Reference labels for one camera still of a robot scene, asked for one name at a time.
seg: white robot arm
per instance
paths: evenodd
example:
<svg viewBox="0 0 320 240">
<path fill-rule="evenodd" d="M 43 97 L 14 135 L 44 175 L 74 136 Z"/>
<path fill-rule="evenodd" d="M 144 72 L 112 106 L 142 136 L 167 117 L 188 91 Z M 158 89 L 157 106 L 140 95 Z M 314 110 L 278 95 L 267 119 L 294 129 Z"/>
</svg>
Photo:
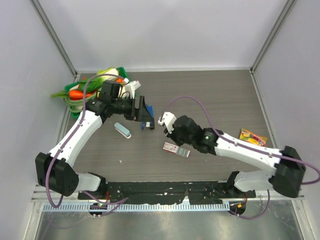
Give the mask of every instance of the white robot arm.
<svg viewBox="0 0 320 240">
<path fill-rule="evenodd" d="M 191 118 L 185 115 L 176 118 L 171 112 L 165 112 L 159 118 L 158 124 L 165 127 L 166 137 L 172 139 L 178 146 L 189 144 L 201 153 L 237 159 L 261 169 L 254 172 L 233 172 L 228 180 L 233 185 L 231 191 L 274 189 L 286 197 L 298 196 L 305 166 L 302 162 L 299 164 L 274 157 L 277 155 L 300 159 L 294 148 L 286 146 L 281 150 L 257 146 L 235 139 L 219 130 L 217 135 L 212 128 L 201 128 Z M 248 146 L 256 151 L 239 145 Z"/>
<path fill-rule="evenodd" d="M 88 139 L 113 114 L 123 115 L 125 119 L 131 121 L 154 122 L 154 118 L 147 110 L 144 96 L 140 96 L 139 107 L 135 108 L 135 90 L 139 86 L 137 81 L 130 82 L 125 87 L 113 81 L 105 81 L 99 97 L 90 99 L 86 103 L 85 112 L 81 112 L 64 138 L 49 153 L 40 152 L 37 155 L 35 166 L 38 183 L 46 186 L 47 170 L 53 158 L 59 153 L 49 175 L 49 189 L 66 197 L 75 191 L 95 192 L 97 198 L 104 195 L 106 193 L 104 177 L 90 172 L 76 173 L 73 166 Z M 129 93 L 129 96 L 122 98 L 124 93 Z"/>
</svg>

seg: wooden surface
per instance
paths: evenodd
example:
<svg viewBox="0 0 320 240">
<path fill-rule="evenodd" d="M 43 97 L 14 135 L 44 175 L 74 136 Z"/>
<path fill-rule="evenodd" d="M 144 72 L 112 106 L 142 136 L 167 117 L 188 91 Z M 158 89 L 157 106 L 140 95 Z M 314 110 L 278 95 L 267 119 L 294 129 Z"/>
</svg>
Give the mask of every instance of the wooden surface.
<svg viewBox="0 0 320 240">
<path fill-rule="evenodd" d="M 205 105 L 217 129 L 238 138 L 241 128 L 246 128 L 268 137 L 267 146 L 272 146 L 248 70 L 132 72 L 129 78 L 140 81 L 138 95 L 153 106 L 157 120 L 171 99 L 190 95 Z M 169 111 L 209 127 L 202 109 L 190 99 L 179 100 Z M 70 119 L 68 127 L 74 122 Z M 130 130 L 130 139 L 115 130 L 116 122 Z M 158 125 L 155 130 L 142 130 L 140 122 L 113 115 L 89 139 L 74 169 L 102 175 L 107 181 L 226 180 L 232 171 L 256 170 L 231 158 L 199 153 L 188 145 L 182 147 L 191 150 L 189 158 L 167 152 L 162 149 L 164 142 L 172 141 L 163 131 Z"/>
</svg>

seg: green leaf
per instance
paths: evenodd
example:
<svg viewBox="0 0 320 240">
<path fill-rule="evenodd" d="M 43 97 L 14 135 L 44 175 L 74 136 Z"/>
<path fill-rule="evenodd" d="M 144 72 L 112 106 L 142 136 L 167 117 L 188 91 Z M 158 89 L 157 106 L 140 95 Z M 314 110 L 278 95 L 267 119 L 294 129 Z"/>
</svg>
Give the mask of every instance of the green leaf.
<svg viewBox="0 0 320 240">
<path fill-rule="evenodd" d="M 57 97 L 65 98 L 66 96 L 68 96 L 68 93 L 64 90 L 61 90 L 60 92 L 57 92 L 54 94 L 51 94 L 51 98 L 57 98 Z"/>
<path fill-rule="evenodd" d="M 114 69 L 114 67 L 109 67 L 108 69 L 106 70 L 100 70 L 97 72 L 97 75 L 98 74 L 106 74 L 107 72 L 109 72 L 110 70 Z M 86 93 L 90 93 L 94 90 L 97 90 L 99 88 L 102 87 L 102 84 L 104 83 L 105 80 L 107 80 L 108 76 L 99 76 L 95 79 L 93 79 L 88 87 L 86 88 Z M 79 84 L 79 88 L 83 91 L 85 89 L 85 85 L 86 85 L 86 82 L 88 81 L 89 79 L 85 79 L 85 80 L 82 80 L 81 83 Z"/>
</svg>

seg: snack bag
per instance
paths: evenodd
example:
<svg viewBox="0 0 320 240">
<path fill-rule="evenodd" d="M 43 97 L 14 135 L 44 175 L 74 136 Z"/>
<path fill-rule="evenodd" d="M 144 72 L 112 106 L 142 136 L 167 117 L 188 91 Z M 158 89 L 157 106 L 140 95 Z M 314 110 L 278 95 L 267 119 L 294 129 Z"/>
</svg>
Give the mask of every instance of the snack bag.
<svg viewBox="0 0 320 240">
<path fill-rule="evenodd" d="M 268 138 L 266 138 L 265 136 L 258 136 L 256 134 L 254 134 L 253 132 L 250 132 L 250 131 L 242 128 L 239 139 L 246 141 L 248 143 L 254 144 L 254 145 L 264 147 L 266 145 Z"/>
</svg>

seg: white plastic part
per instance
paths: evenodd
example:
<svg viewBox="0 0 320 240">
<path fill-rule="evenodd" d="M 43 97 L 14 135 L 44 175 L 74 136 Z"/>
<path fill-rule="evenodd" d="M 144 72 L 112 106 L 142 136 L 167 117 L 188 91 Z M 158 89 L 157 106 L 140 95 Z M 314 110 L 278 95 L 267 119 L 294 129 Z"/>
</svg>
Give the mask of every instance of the white plastic part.
<svg viewBox="0 0 320 240">
<path fill-rule="evenodd" d="M 64 136 L 64 138 L 49 151 L 51 157 L 53 157 L 57 151 L 60 149 L 61 145 L 66 141 L 66 139 L 70 136 L 70 134 L 74 131 L 74 129 L 79 124 L 79 121 L 82 117 L 83 112 L 80 113 L 78 120 L 72 126 L 72 128 L 68 131 L 68 133 Z M 65 159 L 65 162 L 68 163 L 71 167 L 75 164 L 76 158 L 80 153 L 81 149 L 84 147 L 88 139 L 91 135 L 102 125 L 102 120 L 100 116 L 95 115 L 92 111 L 85 111 L 84 120 L 73 135 L 73 137 L 69 140 L 66 146 L 63 148 L 62 152 L 58 155 L 57 159 Z"/>
<path fill-rule="evenodd" d="M 75 189 L 76 191 L 96 191 L 100 184 L 100 177 L 91 173 L 77 173 L 79 176 L 79 183 Z"/>
<path fill-rule="evenodd" d="M 269 182 L 271 177 L 272 175 L 262 170 L 253 172 L 241 171 L 234 179 L 234 186 L 242 192 L 271 190 L 273 189 L 272 184 Z"/>
<path fill-rule="evenodd" d="M 173 124 L 175 123 L 176 120 L 177 118 L 174 114 L 172 114 L 169 111 L 165 111 L 163 113 L 162 119 L 161 119 L 161 116 L 159 117 L 158 124 L 162 127 L 165 125 L 166 129 L 171 134 L 172 131 L 174 130 Z"/>
<path fill-rule="evenodd" d="M 139 81 L 131 81 L 124 86 L 124 90 L 122 92 L 129 92 L 131 98 L 135 98 L 136 90 L 141 86 Z"/>
<path fill-rule="evenodd" d="M 229 140 L 236 142 L 236 144 L 229 143 L 226 140 L 219 137 L 216 141 L 217 146 L 214 148 L 217 155 L 240 160 L 247 164 L 256 166 L 261 170 L 264 170 L 266 174 L 275 175 L 277 170 L 275 168 L 275 164 L 278 164 L 280 162 L 280 158 L 270 157 L 269 155 L 282 155 L 280 153 L 280 149 L 254 145 L 252 143 L 236 139 L 233 136 L 230 136 L 226 133 L 224 133 L 223 136 Z M 241 143 L 243 145 L 249 146 L 257 150 L 268 152 L 269 155 L 245 149 L 241 146 L 238 146 L 237 143 Z"/>
</svg>

